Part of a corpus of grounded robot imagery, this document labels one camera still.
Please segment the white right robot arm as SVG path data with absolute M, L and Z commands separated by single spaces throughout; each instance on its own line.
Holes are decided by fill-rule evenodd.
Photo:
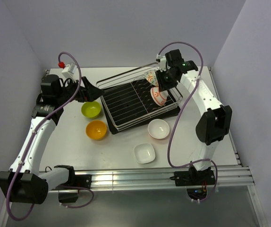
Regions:
M 204 171 L 211 166 L 211 160 L 220 141 L 228 134 L 232 109 L 223 105 L 203 81 L 202 67 L 197 67 L 193 61 L 185 61 L 180 50 L 176 49 L 159 54 L 156 57 L 159 70 L 156 71 L 159 90 L 170 90 L 178 84 L 189 92 L 184 102 L 193 99 L 199 109 L 200 119 L 195 127 L 197 139 L 201 146 L 194 155 L 191 165 L 195 168 L 189 172 L 189 180 L 200 184 L 205 179 Z

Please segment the white bowl red ornaments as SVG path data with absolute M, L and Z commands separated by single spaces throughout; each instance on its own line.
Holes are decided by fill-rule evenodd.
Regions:
M 150 89 L 150 93 L 152 96 L 153 101 L 158 105 L 158 106 L 164 106 L 166 101 L 167 101 L 167 97 L 168 97 L 168 92 L 165 91 L 160 91 L 159 87 L 152 87 Z

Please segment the lime green bowl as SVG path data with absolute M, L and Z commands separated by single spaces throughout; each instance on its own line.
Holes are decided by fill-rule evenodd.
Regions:
M 100 115 L 101 109 L 101 105 L 96 101 L 86 102 L 81 107 L 81 113 L 86 118 L 94 119 Z

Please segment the floral leaf pattern bowl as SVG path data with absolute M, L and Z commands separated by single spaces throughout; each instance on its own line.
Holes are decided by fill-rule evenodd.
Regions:
M 153 86 L 158 87 L 159 83 L 156 77 L 156 70 L 149 70 L 144 73 L 144 78 Z

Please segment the orange bowl white inside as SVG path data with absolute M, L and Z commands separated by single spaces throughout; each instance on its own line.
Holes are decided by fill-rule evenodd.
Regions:
M 162 119 L 154 119 L 148 124 L 148 133 L 157 140 L 166 138 L 169 135 L 170 127 L 168 123 Z

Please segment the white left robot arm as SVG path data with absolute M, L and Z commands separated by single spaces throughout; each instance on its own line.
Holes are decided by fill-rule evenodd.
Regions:
M 63 105 L 71 101 L 81 103 L 94 101 L 104 91 L 82 77 L 64 85 L 59 76 L 50 74 L 41 81 L 41 93 L 33 109 L 31 126 L 27 138 L 15 162 L 8 171 L 0 172 L 0 188 L 7 202 L 42 204 L 48 191 L 62 185 L 71 189 L 76 184 L 72 166 L 57 165 L 50 173 L 40 174 L 39 168 L 48 140 L 58 125 Z

